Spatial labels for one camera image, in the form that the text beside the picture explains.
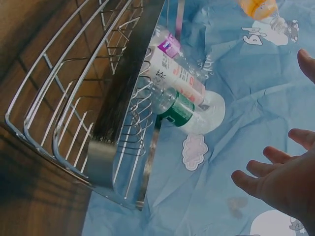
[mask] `fingernail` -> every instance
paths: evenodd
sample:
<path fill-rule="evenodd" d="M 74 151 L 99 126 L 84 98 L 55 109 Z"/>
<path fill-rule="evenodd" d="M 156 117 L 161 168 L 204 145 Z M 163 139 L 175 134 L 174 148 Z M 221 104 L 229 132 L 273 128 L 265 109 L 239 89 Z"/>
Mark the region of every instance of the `fingernail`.
<path fill-rule="evenodd" d="M 301 49 L 300 50 L 301 55 L 310 58 L 311 55 L 305 50 L 305 49 Z"/>

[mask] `plastic tablecloth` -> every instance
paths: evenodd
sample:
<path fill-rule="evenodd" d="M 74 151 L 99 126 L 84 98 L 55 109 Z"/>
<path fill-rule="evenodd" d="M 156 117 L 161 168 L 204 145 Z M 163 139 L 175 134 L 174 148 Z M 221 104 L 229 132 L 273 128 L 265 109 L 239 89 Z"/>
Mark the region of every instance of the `plastic tablecloth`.
<path fill-rule="evenodd" d="M 266 162 L 266 146 L 303 153 L 288 131 L 315 130 L 315 86 L 296 56 L 300 48 L 315 56 L 314 1 L 278 3 L 289 26 L 283 34 L 246 17 L 236 1 L 186 0 L 182 45 L 209 72 L 206 89 L 224 98 L 225 118 L 199 136 L 164 122 L 143 211 L 93 193 L 82 235 L 308 236 L 298 220 L 248 196 L 230 177 L 251 159 Z M 171 31 L 176 10 L 172 0 Z"/>

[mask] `cloud pattern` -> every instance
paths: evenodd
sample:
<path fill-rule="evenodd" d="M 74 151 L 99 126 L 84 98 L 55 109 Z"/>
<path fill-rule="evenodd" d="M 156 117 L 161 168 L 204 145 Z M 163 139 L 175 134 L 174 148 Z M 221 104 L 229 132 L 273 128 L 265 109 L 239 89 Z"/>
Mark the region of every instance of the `cloud pattern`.
<path fill-rule="evenodd" d="M 183 142 L 183 164 L 189 171 L 197 170 L 204 161 L 204 154 L 208 152 L 208 146 L 204 143 L 203 135 L 189 134 Z"/>

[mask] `white bottle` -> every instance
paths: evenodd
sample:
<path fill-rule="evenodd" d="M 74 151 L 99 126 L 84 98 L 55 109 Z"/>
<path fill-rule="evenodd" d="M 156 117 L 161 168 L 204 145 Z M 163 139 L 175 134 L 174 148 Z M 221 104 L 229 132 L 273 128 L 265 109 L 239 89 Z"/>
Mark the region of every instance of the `white bottle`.
<path fill-rule="evenodd" d="M 170 58 L 174 59 L 175 62 L 188 70 L 202 83 L 209 78 L 206 71 L 188 63 L 183 51 L 181 50 L 180 42 L 165 27 L 160 25 L 156 26 L 150 46 L 159 48 Z"/>
<path fill-rule="evenodd" d="M 175 88 L 197 106 L 204 105 L 205 86 L 163 51 L 149 47 L 141 71 L 161 89 Z"/>

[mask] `wire rack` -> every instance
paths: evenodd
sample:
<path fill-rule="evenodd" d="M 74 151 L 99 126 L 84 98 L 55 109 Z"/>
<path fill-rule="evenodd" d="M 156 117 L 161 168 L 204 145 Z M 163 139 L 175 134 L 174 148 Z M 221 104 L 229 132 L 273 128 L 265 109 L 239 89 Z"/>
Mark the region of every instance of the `wire rack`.
<path fill-rule="evenodd" d="M 135 179 L 148 167 L 156 117 L 151 95 L 140 96 L 146 86 L 136 81 L 164 0 L 71 2 L 75 7 L 65 5 L 68 18 L 28 69 L 4 123 L 41 156 L 128 207 L 143 201 L 130 192 L 139 190 Z M 37 89 L 31 102 L 24 99 L 29 84 Z M 95 146 L 110 159 L 99 172 Z"/>

